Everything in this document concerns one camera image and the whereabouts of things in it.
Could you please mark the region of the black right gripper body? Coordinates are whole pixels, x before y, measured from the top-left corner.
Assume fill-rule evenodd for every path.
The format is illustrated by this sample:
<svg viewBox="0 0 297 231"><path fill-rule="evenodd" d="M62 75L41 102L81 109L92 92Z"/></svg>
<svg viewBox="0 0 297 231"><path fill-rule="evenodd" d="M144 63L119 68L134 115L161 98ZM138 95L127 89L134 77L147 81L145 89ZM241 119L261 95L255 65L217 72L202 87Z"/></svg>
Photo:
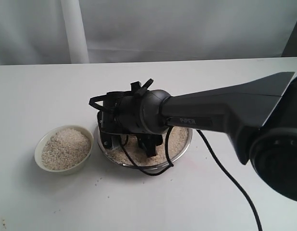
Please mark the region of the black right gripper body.
<svg viewBox="0 0 297 231"><path fill-rule="evenodd" d="M108 134L148 134L143 124L143 100L147 93L109 92L98 96L103 103L99 128Z"/></svg>

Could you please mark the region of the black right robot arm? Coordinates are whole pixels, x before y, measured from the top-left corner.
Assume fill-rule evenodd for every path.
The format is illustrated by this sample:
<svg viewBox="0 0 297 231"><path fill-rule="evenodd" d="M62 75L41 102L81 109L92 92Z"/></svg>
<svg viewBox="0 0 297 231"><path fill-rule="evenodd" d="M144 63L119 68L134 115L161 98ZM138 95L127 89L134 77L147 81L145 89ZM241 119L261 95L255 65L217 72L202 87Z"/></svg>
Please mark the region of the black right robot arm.
<svg viewBox="0 0 297 231"><path fill-rule="evenodd" d="M297 201L297 76L280 72L248 83L171 96L134 82L97 98L102 133L163 134L169 127L228 135L241 164Z"/></svg>

